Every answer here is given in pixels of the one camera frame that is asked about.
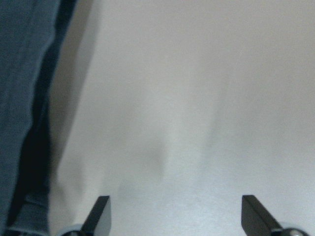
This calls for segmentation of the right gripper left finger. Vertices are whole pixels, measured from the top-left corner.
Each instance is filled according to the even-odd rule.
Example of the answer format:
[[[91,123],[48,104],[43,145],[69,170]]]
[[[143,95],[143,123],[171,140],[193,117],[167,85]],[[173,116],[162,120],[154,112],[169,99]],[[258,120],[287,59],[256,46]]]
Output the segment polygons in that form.
[[[80,232],[83,236],[108,236],[111,230],[110,196],[99,196]]]

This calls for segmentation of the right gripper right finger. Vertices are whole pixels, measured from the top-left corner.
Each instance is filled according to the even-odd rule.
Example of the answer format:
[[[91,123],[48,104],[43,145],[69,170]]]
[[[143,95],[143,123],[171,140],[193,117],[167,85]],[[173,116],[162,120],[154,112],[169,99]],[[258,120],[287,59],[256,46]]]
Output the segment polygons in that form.
[[[242,228],[247,236],[280,236],[284,230],[254,195],[242,196]]]

